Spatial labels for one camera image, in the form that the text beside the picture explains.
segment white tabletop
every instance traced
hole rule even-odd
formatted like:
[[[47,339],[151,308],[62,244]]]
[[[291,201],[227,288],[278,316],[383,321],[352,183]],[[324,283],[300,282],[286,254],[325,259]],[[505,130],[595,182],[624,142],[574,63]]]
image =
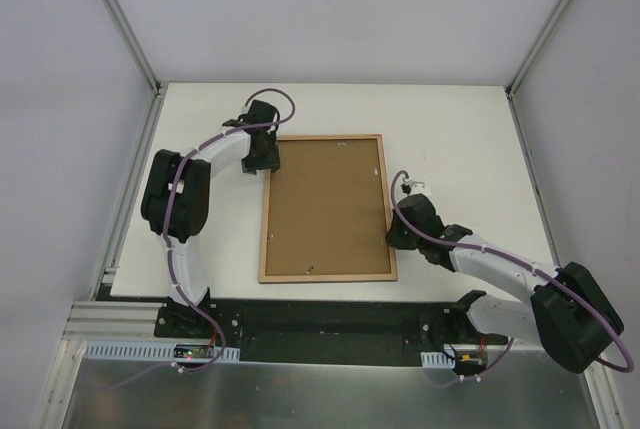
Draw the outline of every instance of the white tabletop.
[[[182,151],[235,118],[247,96],[269,84],[171,84],[119,258],[113,296],[164,297],[166,261],[140,216],[150,161],[160,149]],[[277,84],[298,112],[279,134],[382,134],[389,183],[400,169],[426,181],[445,224],[471,228],[511,252],[551,255],[520,144],[501,87]],[[260,97],[283,117],[281,96]],[[398,251],[398,281],[259,284],[263,176],[240,163],[211,184],[202,259],[213,297],[378,301],[452,301],[471,289],[499,290]]]

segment white wall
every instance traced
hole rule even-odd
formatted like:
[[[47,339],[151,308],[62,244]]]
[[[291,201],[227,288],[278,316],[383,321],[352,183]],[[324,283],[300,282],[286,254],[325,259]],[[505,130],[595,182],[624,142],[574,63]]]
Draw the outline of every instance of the white wall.
[[[509,82],[556,0],[119,0],[162,80]]]
[[[100,0],[0,0],[0,427],[32,423],[149,90]]]
[[[576,0],[516,110],[560,258],[591,269],[640,362],[638,0]],[[617,383],[630,427],[640,427],[640,371]]]

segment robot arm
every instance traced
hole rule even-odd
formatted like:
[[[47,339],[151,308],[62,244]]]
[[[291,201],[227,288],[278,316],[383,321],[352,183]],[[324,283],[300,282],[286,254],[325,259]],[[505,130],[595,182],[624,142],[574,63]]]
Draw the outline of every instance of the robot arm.
[[[558,364],[574,373],[583,372],[597,360],[612,338],[583,306],[539,275],[546,274],[590,304],[617,334],[622,333],[620,317],[585,267],[573,262],[564,268],[536,264],[498,249],[470,229],[445,226],[425,195],[410,194],[412,187],[408,184],[402,188],[408,195],[394,209],[386,236],[389,245],[417,249],[432,264],[482,279],[516,299],[503,300],[474,291],[475,300],[467,316],[479,332],[540,344]]]
[[[242,161],[243,171],[250,174],[256,174],[258,170],[276,171],[280,167],[276,129],[227,132],[243,125],[272,122],[278,114],[272,105],[254,100],[247,114],[223,124],[216,144],[202,150],[196,148],[196,155],[186,163],[176,190],[169,221],[170,244],[162,236],[169,194],[177,167],[191,150],[183,153],[161,150],[153,158],[142,200],[142,217],[149,221],[151,230],[158,235],[163,250],[171,248],[173,251],[175,276],[180,281],[182,292],[196,306],[208,290],[198,235],[209,214],[210,180],[236,161]],[[175,285],[172,285],[169,297],[179,304],[188,305]]]

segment purple cable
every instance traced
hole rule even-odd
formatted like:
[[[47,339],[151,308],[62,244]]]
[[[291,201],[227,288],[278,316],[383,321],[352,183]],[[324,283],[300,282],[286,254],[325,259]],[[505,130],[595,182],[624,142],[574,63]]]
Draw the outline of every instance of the purple cable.
[[[531,264],[529,264],[528,262],[523,261],[522,259],[520,259],[520,258],[518,258],[516,256],[513,256],[513,255],[511,255],[511,254],[509,254],[507,252],[501,251],[500,249],[496,249],[496,248],[489,247],[489,246],[484,247],[484,249],[483,249],[481,246],[478,246],[476,244],[468,244],[468,243],[464,243],[464,242],[461,243],[461,242],[443,241],[441,239],[437,239],[435,237],[429,236],[428,234],[425,234],[420,229],[418,229],[413,224],[411,224],[407,220],[407,218],[404,217],[404,214],[402,214],[402,212],[398,209],[398,204],[396,203],[395,189],[396,189],[396,184],[398,183],[398,179],[400,179],[400,176],[409,177],[409,173],[407,171],[401,170],[401,171],[398,171],[398,173],[393,178],[393,181],[391,182],[391,204],[393,205],[393,210],[395,211],[395,213],[398,215],[398,217],[404,223],[405,226],[407,226],[409,229],[411,229],[411,231],[413,231],[418,236],[420,236],[423,239],[426,239],[427,241],[432,242],[434,244],[440,244],[441,246],[449,246],[449,247],[462,247],[464,249],[473,249],[473,250],[477,250],[477,251],[488,252],[490,254],[494,254],[494,255],[496,255],[498,257],[501,257],[503,259],[511,261],[514,264],[517,264],[518,266],[523,267],[524,269],[526,269],[527,271],[531,272],[532,274],[534,274],[536,276],[540,276],[545,281],[550,282],[557,289],[559,289],[560,291],[564,292],[567,296],[571,297],[574,301],[576,301],[578,304],[580,304],[589,314],[591,314],[593,316],[593,318],[596,321],[598,321],[598,323],[604,328],[605,331],[607,331],[607,334],[609,334],[609,337],[611,337],[611,340],[615,343],[615,345],[620,350],[620,353],[622,354],[622,357],[624,358],[625,363],[627,364],[627,367],[618,366],[618,365],[612,364],[612,363],[610,363],[608,361],[605,361],[605,360],[603,360],[601,358],[598,358],[596,360],[599,363],[601,363],[601,364],[603,364],[603,365],[605,365],[605,366],[607,366],[607,367],[609,367],[609,368],[611,368],[611,369],[613,369],[615,371],[626,372],[626,373],[633,372],[633,370],[635,369],[635,363],[633,362],[633,358],[631,357],[631,353],[629,352],[627,347],[622,342],[622,339],[620,338],[620,336],[618,334],[616,334],[616,331],[613,329],[613,327],[611,327],[611,324],[609,324],[609,322],[604,318],[604,316],[602,314],[600,314],[598,311],[596,311],[595,308],[591,304],[589,304],[587,301],[585,301],[582,297],[580,297],[574,291],[572,291],[571,289],[566,287],[564,284],[556,281],[553,277],[551,277],[546,272],[543,272],[543,271],[541,271],[539,269],[536,269],[536,268],[532,267]]]
[[[509,343],[507,344],[507,347],[504,348],[504,351],[502,351],[502,353],[500,353],[500,355],[498,356],[498,358],[493,361],[491,363],[491,365],[489,367],[487,367],[484,371],[482,371],[480,374],[477,374],[475,376],[464,376],[462,379],[457,377],[456,379],[452,379],[449,382],[445,382],[444,384],[437,384],[435,382],[433,382],[431,379],[429,379],[427,377],[427,375],[423,372],[422,373],[422,377],[424,377],[424,380],[427,381],[429,383],[430,386],[435,387],[436,389],[446,389],[447,387],[451,387],[454,384],[457,384],[458,382],[464,382],[464,381],[472,381],[472,380],[477,380],[477,378],[481,378],[486,376],[487,374],[489,374],[491,371],[493,371],[493,369],[500,364],[500,362],[504,359],[504,357],[509,353],[509,351],[511,350],[511,347],[513,346],[515,339],[511,338],[509,339]]]
[[[139,373],[137,373],[134,376],[131,376],[127,379],[124,379],[120,382],[116,382],[115,384],[112,384],[111,386],[106,386],[106,387],[95,387],[92,386],[91,384],[89,384],[88,382],[86,382],[84,379],[80,379],[80,385],[89,388],[92,391],[96,391],[96,392],[107,392],[107,391],[112,391],[113,389],[117,389],[118,387],[122,387],[126,384],[129,384],[130,382],[133,382],[137,379],[140,379],[142,376],[146,376],[147,374],[149,374],[152,371],[155,371],[156,369],[160,369],[161,367],[171,367],[171,363],[170,362],[159,362],[157,364],[154,364],[153,366],[149,366],[145,369],[143,369],[142,371],[140,371]]]
[[[198,149],[192,149],[191,151],[189,151],[182,158],[182,160],[180,161],[180,163],[178,164],[178,167],[176,169],[176,174],[175,174],[175,176],[173,178],[173,185],[171,187],[171,191],[169,192],[169,200],[167,202],[167,212],[164,215],[164,222],[163,222],[163,226],[162,226],[162,237],[164,238],[164,240],[165,240],[165,242],[167,244],[167,247],[169,248],[169,250],[167,251],[167,264],[169,266],[169,277],[171,279],[171,284],[176,286],[176,292],[180,295],[180,297],[182,297],[185,300],[185,302],[189,305],[189,307],[191,307],[191,309],[193,309],[201,317],[206,319],[207,322],[209,322],[209,324],[211,324],[215,328],[215,330],[218,331],[218,334],[220,334],[220,351],[218,352],[218,354],[215,355],[214,357],[212,357],[209,361],[207,361],[205,364],[202,364],[199,367],[188,368],[188,367],[182,366],[183,370],[186,371],[186,372],[194,373],[194,372],[204,371],[209,366],[214,364],[224,354],[224,351],[225,351],[225,349],[227,347],[227,340],[226,340],[226,338],[224,336],[224,332],[222,332],[222,328],[216,322],[216,320],[213,319],[209,314],[204,312],[202,309],[200,309],[196,304],[193,303],[193,301],[191,301],[187,297],[187,295],[182,290],[182,287],[180,287],[180,283],[178,281],[178,278],[176,277],[175,268],[173,267],[173,244],[171,243],[171,239],[169,238],[169,222],[171,221],[171,212],[173,210],[173,204],[174,204],[175,198],[176,198],[176,191],[178,189],[178,183],[180,182],[180,176],[182,176],[182,172],[184,171],[184,168],[185,168],[187,162],[193,156],[197,155],[200,151],[206,149],[211,144],[223,139],[226,135],[234,134],[234,133],[240,132],[240,131],[246,131],[247,129],[263,129],[265,127],[277,127],[277,126],[279,126],[281,124],[284,124],[285,122],[291,120],[291,118],[296,113],[296,104],[293,101],[293,99],[289,96],[289,94],[287,94],[286,92],[282,91],[281,89],[277,89],[277,88],[274,88],[274,87],[267,87],[267,88],[264,88],[264,89],[260,89],[259,91],[254,92],[251,96],[249,96],[249,98],[247,99],[247,101],[245,102],[244,105],[248,106],[249,103],[256,96],[258,96],[260,94],[263,94],[265,92],[275,92],[277,94],[280,94],[280,95],[284,96],[289,101],[289,103],[291,104],[291,113],[287,117],[285,117],[284,119],[282,119],[280,121],[264,122],[264,123],[260,123],[260,124],[247,124],[247,125],[244,125],[244,126],[233,127],[233,128],[230,128],[226,133],[219,133],[219,134],[216,134],[215,136],[213,136],[211,139],[207,139],[206,141],[204,141],[202,144],[200,144],[198,146]]]

